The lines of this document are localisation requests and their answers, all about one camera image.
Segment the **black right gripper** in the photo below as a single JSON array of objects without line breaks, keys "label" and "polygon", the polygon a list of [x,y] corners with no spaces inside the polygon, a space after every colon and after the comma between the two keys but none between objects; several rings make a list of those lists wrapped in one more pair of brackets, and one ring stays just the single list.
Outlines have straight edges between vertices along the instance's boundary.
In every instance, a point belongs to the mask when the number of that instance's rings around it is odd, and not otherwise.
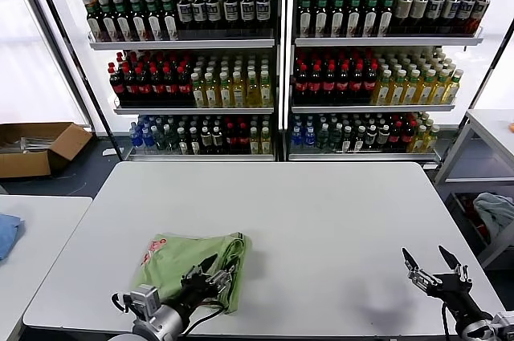
[{"label": "black right gripper", "polygon": [[439,252],[453,274],[427,273],[414,260],[406,248],[402,255],[408,269],[408,279],[420,290],[429,290],[430,296],[441,299],[456,321],[455,329],[464,330],[481,320],[489,320],[489,314],[482,311],[470,296],[472,288],[468,265],[461,263],[449,250],[439,245]]}]

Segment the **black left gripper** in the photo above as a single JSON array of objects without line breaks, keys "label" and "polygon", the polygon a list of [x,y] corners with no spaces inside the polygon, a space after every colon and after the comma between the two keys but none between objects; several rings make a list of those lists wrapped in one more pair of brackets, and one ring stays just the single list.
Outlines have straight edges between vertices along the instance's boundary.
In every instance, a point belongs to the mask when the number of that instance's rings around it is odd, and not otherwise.
[{"label": "black left gripper", "polygon": [[226,266],[214,275],[208,274],[217,260],[213,254],[193,265],[181,280],[182,288],[171,299],[171,307],[179,314],[193,314],[208,298],[216,298],[218,290],[225,290],[234,280],[235,266]]}]

